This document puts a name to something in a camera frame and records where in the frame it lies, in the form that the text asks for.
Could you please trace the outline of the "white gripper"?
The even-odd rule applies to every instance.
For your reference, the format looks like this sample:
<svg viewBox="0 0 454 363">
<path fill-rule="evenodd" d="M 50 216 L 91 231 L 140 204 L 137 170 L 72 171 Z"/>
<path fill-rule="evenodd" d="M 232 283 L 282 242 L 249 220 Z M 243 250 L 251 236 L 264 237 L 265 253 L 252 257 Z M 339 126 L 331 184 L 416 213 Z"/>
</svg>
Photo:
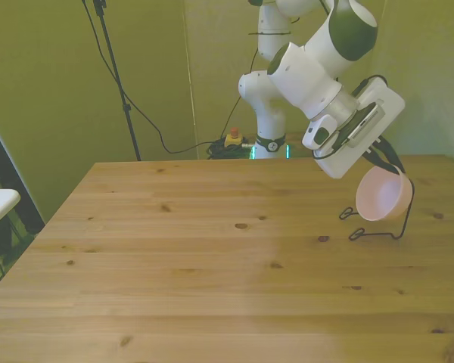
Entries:
<svg viewBox="0 0 454 363">
<path fill-rule="evenodd" d="M 341 101 L 342 111 L 349 112 L 324 144 L 313 152 L 320 168 L 332 178 L 342 178 L 365 154 L 365 159 L 387 172 L 405 174 L 405 168 L 386 138 L 380 138 L 388 126 L 405 108 L 405 101 L 384 80 L 375 77 L 358 95 L 341 92 L 334 102 Z M 385 156 L 385 162 L 371 147 L 375 145 Z"/>
</svg>

